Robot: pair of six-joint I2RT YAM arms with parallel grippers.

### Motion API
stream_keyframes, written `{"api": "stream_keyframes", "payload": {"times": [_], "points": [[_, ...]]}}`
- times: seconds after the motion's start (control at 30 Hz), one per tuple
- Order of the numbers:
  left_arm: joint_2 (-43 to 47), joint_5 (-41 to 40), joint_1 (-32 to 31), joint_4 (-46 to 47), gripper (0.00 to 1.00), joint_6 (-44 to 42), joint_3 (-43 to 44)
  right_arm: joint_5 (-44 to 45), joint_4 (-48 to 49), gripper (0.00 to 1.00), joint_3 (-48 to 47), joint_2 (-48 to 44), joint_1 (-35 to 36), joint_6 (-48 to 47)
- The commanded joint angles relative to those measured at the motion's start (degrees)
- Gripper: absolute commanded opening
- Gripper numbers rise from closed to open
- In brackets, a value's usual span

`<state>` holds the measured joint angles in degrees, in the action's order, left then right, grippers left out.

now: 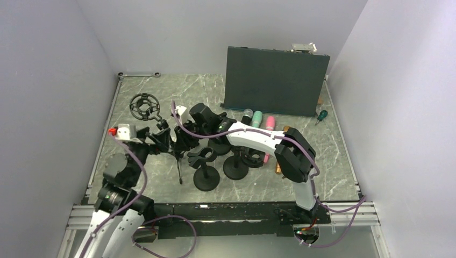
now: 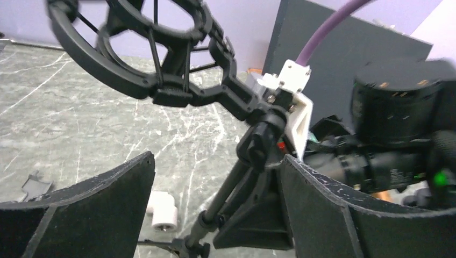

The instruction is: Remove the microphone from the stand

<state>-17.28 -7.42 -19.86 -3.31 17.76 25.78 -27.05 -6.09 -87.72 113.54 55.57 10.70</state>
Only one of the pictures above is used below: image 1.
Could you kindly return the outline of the black tripod shock-mount stand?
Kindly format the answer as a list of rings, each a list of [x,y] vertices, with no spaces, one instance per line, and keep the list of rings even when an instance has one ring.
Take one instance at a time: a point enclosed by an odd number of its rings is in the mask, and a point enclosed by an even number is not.
[[[150,121],[150,120],[155,120],[157,121],[157,128],[161,131],[166,128],[170,128],[167,121],[162,118],[160,115],[160,103],[158,99],[148,93],[139,93],[134,95],[129,104],[129,109],[131,115],[137,120],[142,120],[142,121]],[[174,140],[172,136],[172,146],[170,152],[167,154],[172,155],[176,162],[179,163],[180,160],[183,158],[184,152],[183,153],[174,153],[173,152],[173,143]]]

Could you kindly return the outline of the black pink-mic desk stand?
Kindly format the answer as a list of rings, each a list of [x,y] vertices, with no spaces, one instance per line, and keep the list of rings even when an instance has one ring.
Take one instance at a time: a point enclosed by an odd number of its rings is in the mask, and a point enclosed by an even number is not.
[[[218,156],[223,156],[231,151],[232,146],[229,144],[219,144],[214,139],[209,139],[208,147],[211,147]]]

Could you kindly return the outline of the black clip desk stand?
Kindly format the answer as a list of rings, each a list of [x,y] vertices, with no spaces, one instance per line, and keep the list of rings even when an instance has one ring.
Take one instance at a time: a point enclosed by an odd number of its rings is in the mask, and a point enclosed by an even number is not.
[[[189,166],[196,169],[193,175],[193,183],[200,191],[212,191],[220,182],[218,170],[208,165],[217,158],[217,153],[211,147],[204,147],[198,152],[188,152]]]

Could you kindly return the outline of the mint green microphone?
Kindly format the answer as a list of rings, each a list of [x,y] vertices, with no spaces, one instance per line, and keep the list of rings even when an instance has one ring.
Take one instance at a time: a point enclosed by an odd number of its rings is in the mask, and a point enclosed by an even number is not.
[[[252,122],[251,122],[251,126],[252,127],[255,127],[255,128],[259,128],[260,125],[261,125],[261,122],[262,122],[262,112],[257,110],[257,111],[254,111],[253,113],[253,116],[252,116]]]

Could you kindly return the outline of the pink microphone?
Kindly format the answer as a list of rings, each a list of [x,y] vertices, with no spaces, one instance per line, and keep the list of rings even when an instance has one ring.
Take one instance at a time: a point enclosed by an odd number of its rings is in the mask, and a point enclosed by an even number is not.
[[[266,119],[265,123],[265,129],[268,131],[274,131],[275,130],[275,118],[273,116],[268,116]],[[266,153],[263,159],[264,163],[267,163],[269,159],[269,154]]]

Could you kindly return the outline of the gold condenser microphone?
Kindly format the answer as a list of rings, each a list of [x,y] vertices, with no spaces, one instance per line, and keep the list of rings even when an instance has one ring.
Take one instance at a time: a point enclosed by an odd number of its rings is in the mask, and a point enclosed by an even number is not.
[[[283,127],[283,131],[287,132],[289,130],[289,128],[290,128],[290,126],[286,125],[286,126]],[[275,173],[278,174],[278,175],[282,174],[282,170],[281,170],[281,167],[279,165],[279,162],[276,163]]]

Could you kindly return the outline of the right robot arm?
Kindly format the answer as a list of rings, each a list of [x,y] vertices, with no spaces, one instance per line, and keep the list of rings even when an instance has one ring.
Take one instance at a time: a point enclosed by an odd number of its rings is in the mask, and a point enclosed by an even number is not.
[[[315,150],[295,128],[268,131],[246,125],[208,106],[198,103],[191,109],[171,103],[171,113],[186,134],[199,139],[213,139],[218,144],[247,147],[274,156],[285,178],[293,183],[296,215],[309,223],[317,216],[318,195],[313,178],[319,174]]]

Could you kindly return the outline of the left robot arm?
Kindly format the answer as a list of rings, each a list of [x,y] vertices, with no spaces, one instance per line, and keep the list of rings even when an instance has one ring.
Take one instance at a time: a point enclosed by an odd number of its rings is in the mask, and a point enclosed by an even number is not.
[[[111,155],[103,172],[103,184],[97,194],[95,210],[76,257],[117,257],[122,245],[137,228],[149,225],[155,216],[153,199],[143,195],[146,183],[135,191],[140,176],[146,176],[148,156],[168,153],[170,129],[150,133],[149,127],[119,124],[108,135],[125,152]]]

